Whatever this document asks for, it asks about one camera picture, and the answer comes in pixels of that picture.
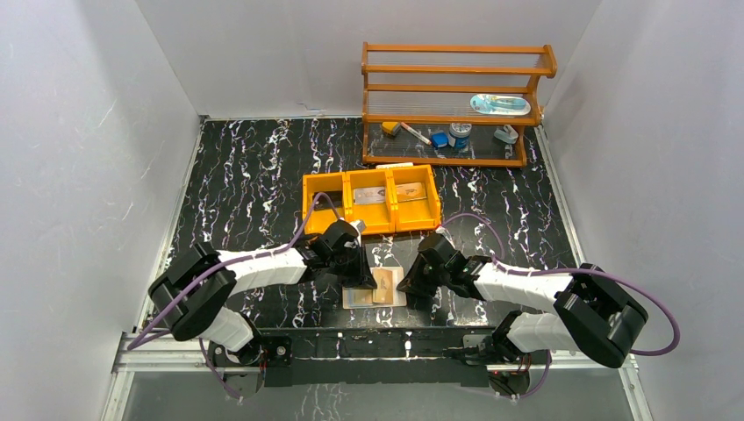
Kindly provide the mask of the beige leather card holder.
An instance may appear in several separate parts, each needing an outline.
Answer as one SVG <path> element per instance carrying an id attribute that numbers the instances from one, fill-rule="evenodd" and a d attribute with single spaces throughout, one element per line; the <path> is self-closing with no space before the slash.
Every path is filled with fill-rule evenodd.
<path id="1" fill-rule="evenodd" d="M 372 268 L 375 289 L 343 289 L 342 307 L 345 310 L 374 309 L 382 307 L 405 307 L 406 294 L 397 289 L 404 278 L 401 267 Z"/>

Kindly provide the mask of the black card in bin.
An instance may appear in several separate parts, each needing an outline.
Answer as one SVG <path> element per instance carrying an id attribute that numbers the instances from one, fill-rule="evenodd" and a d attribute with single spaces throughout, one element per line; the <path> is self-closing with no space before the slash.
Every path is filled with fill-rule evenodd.
<path id="1" fill-rule="evenodd" d="M 324 211 L 330 209 L 341 209 L 343 207 L 343 196 L 340 190 L 324 191 L 323 196 L 316 202 L 313 209 Z"/>

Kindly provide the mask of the silver card in bin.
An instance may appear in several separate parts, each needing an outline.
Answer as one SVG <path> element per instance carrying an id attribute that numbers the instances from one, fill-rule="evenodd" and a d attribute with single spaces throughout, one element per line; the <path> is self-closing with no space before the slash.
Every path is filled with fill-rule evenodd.
<path id="1" fill-rule="evenodd" d="M 372 205 L 386 203 L 384 186 L 357 188 L 353 190 L 353 205 Z"/>

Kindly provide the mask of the brown card in bin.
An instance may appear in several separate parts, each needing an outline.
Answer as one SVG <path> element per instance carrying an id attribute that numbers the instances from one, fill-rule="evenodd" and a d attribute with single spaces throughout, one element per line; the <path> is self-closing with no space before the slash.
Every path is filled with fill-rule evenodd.
<path id="1" fill-rule="evenodd" d="M 407 182 L 396 185 L 396 198 L 399 203 L 427 199 L 426 186 L 423 182 Z"/>

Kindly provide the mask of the left orange bin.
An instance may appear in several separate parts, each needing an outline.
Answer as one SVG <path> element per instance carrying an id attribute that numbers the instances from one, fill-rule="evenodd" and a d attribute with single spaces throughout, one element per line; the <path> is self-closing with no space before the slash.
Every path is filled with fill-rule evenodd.
<path id="1" fill-rule="evenodd" d="M 322 233 L 338 218 L 351 219 L 345 204 L 346 180 L 343 172 L 303 176 L 303 218 L 311 213 L 306 234 Z"/>

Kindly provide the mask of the orange bin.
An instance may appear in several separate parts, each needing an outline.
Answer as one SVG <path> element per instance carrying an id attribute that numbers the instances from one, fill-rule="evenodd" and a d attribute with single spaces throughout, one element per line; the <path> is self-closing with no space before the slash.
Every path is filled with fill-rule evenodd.
<path id="1" fill-rule="evenodd" d="M 427 231 L 441 223 L 441 202 L 430 165 L 386 170 L 392 182 L 397 232 Z"/>
<path id="2" fill-rule="evenodd" d="M 311 213 L 306 234 L 322 233 L 338 218 L 351 219 L 345 204 L 346 180 L 343 172 L 303 176 L 303 218 Z"/>
<path id="3" fill-rule="evenodd" d="M 384 169 L 347 171 L 345 200 L 352 220 L 361 220 L 363 235 L 389 234 L 395 231 L 394 212 L 388 192 L 388 174 Z"/>

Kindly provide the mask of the middle orange bin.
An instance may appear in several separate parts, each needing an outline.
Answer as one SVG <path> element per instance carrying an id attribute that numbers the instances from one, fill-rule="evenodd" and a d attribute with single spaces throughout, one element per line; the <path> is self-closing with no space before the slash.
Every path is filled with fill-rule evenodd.
<path id="1" fill-rule="evenodd" d="M 361 220 L 363 235 L 389 234 L 395 231 L 394 212 L 388 192 L 388 174 L 384 169 L 347 171 L 345 200 L 352 220 Z"/>

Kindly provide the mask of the right orange bin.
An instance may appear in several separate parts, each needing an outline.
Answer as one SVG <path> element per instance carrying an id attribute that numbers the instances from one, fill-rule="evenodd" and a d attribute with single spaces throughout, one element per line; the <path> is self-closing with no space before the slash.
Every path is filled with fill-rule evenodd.
<path id="1" fill-rule="evenodd" d="M 441 223 L 441 202 L 430 165 L 386 170 L 392 182 L 397 232 L 427 231 Z"/>

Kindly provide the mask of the blue small box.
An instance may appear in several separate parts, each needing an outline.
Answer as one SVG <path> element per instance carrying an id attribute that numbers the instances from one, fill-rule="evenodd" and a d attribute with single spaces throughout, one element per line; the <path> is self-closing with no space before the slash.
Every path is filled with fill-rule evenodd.
<path id="1" fill-rule="evenodd" d="M 432 145 L 437 149 L 449 146 L 448 134 L 443 131 L 432 132 L 430 135 L 430 140 Z"/>

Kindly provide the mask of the blue white tape roll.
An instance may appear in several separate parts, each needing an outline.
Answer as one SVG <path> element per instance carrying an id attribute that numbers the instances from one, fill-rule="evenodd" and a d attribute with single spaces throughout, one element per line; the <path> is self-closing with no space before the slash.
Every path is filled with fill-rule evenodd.
<path id="1" fill-rule="evenodd" d="M 463 149 L 469 146 L 469 137 L 473 125 L 468 123 L 452 123 L 448 129 L 448 144 L 454 149 Z"/>

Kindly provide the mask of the yellow sponge block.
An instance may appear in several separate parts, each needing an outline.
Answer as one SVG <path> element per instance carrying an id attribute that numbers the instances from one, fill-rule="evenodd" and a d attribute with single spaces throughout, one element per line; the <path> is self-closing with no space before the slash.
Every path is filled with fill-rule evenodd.
<path id="1" fill-rule="evenodd" d="M 402 129 L 402 126 L 399 122 L 382 122 L 380 126 L 383 133 L 391 138 L 396 137 Z"/>

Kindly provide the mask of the white marker pen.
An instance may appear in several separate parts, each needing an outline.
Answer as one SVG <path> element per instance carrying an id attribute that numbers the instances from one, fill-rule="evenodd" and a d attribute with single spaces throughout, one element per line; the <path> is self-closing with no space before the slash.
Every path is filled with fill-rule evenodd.
<path id="1" fill-rule="evenodd" d="M 404 129 L 406 130 L 406 131 L 407 131 L 407 132 L 409 132 L 409 133 L 410 133 L 411 135 L 413 135 L 413 136 L 414 136 L 414 137 L 415 137 L 416 139 L 420 140 L 421 142 L 423 142 L 424 144 L 426 144 L 426 145 L 428 145 L 428 146 L 431 146 L 431 145 L 432 145 L 432 142 L 431 142 L 431 140 L 430 140 L 429 138 L 427 138 L 426 136 L 424 136 L 424 135 L 423 135 L 423 134 L 422 134 L 421 132 L 419 132 L 418 130 L 416 130 L 416 129 L 412 128 L 411 126 L 409 126 L 409 125 L 408 125 L 408 124 L 406 124 L 405 122 L 401 122 L 401 123 L 400 123 L 400 125 L 401 125 L 401 126 L 402 126 L 402 127 L 403 127 L 403 128 L 404 128 Z"/>

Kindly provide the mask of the orange wooden shelf rack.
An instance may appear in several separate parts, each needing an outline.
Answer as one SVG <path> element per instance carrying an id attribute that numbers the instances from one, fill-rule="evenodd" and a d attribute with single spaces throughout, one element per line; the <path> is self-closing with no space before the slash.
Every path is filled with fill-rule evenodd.
<path id="1" fill-rule="evenodd" d="M 448 46 L 364 43 L 361 49 L 363 124 L 362 159 L 367 164 L 412 162 L 439 166 L 522 168 L 528 158 L 525 131 L 543 119 L 539 84 L 556 76 L 558 63 L 551 45 Z M 476 94 L 524 97 L 532 110 L 520 117 L 475 112 Z M 382 122 L 405 122 L 430 139 L 448 134 L 452 123 L 472 124 L 469 146 L 428 146 L 403 127 L 394 137 Z M 494 131 L 512 125 L 514 145 L 494 138 Z"/>

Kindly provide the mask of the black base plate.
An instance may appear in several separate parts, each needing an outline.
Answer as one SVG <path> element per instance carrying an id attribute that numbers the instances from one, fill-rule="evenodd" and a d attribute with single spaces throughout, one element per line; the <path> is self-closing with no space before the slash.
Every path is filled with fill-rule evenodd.
<path id="1" fill-rule="evenodd" d="M 516 360 L 485 354 L 489 327 L 266 328 L 284 353 L 268 363 L 272 387 L 313 383 L 505 385 L 522 393 L 544 373 L 546 352 Z"/>

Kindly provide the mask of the aluminium frame rail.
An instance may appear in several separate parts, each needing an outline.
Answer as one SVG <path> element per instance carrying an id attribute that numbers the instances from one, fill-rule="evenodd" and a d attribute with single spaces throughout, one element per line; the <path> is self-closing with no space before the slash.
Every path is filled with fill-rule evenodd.
<path id="1" fill-rule="evenodd" d="M 124 335 L 114 363 L 117 376 L 104 420 L 120 420 L 128 400 L 124 378 L 136 372 L 214 367 L 220 377 L 257 375 L 268 368 L 269 387 L 306 383 L 459 382 L 482 387 L 488 375 L 537 369 L 545 361 L 576 360 L 580 366 L 623 368 L 632 352 L 625 344 L 592 333 L 573 339 L 558 330 L 533 328 L 382 327 L 265 328 L 259 349 L 246 361 L 206 339 L 177 341 L 161 331 L 138 342 Z"/>

